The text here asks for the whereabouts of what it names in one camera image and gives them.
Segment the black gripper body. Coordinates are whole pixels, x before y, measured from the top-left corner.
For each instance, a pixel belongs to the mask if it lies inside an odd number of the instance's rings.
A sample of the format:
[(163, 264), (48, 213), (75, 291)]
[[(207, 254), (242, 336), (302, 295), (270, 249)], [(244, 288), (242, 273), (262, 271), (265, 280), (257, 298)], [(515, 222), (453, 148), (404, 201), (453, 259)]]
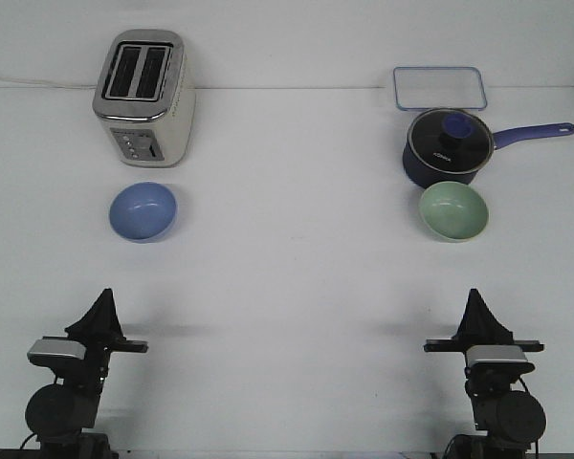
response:
[[(528, 360), (522, 364), (479, 364), (470, 368), (466, 364), (465, 354), (468, 349), (476, 345), (463, 343), (453, 339), (428, 339), (423, 349), (426, 353), (459, 353), (465, 361), (464, 374), (466, 378), (465, 390), (469, 397), (495, 397), (511, 391), (511, 386), (519, 382), (522, 376), (532, 373), (535, 365)], [(539, 353), (544, 350), (544, 345), (537, 340), (517, 340), (514, 344), (524, 352)]]
[[(43, 339), (66, 338), (43, 337)], [(86, 354), (83, 360), (42, 358), (42, 365), (50, 368), (55, 377), (62, 379), (65, 385), (76, 387), (86, 394), (99, 395), (102, 392), (113, 353), (143, 354), (148, 351), (148, 343), (144, 340), (110, 339), (103, 341), (101, 339), (91, 339), (80, 343), (86, 347)]]

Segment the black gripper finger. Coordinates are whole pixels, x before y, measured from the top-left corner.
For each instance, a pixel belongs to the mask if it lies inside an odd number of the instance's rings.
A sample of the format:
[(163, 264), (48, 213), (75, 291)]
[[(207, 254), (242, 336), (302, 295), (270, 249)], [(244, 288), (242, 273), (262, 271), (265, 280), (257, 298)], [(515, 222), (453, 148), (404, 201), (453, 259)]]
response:
[(108, 316), (107, 329), (113, 336), (114, 340), (124, 340), (121, 324), (118, 319), (116, 311), (116, 304), (113, 291), (111, 289), (106, 289), (105, 292), (106, 292), (106, 310)]
[(503, 326), (492, 314), (481, 293), (475, 290), (476, 328), (484, 341), (513, 341), (513, 332)]
[(110, 290), (104, 289), (83, 317), (65, 328), (69, 339), (105, 337), (110, 334), (109, 296)]
[(453, 340), (467, 340), (475, 334), (476, 289), (469, 291), (465, 310), (457, 327)]

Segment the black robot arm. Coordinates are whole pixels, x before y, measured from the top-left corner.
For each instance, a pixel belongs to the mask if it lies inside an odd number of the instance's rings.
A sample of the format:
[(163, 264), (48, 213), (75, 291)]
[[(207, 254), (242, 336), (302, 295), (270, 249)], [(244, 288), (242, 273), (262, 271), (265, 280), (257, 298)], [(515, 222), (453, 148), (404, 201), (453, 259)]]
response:
[(478, 433), (454, 435), (444, 458), (524, 458), (529, 449), (539, 452), (546, 415), (523, 376), (535, 370), (526, 355), (543, 351), (540, 341), (515, 339), (472, 288), (455, 334), (428, 339), (423, 349), (459, 353), (465, 361), (464, 390)]
[(40, 445), (41, 458), (118, 458), (108, 436), (92, 430), (115, 352), (143, 354), (145, 341), (129, 340), (118, 319), (113, 291), (104, 289), (63, 337), (34, 342), (28, 361), (48, 368), (54, 381), (28, 401), (25, 421)]

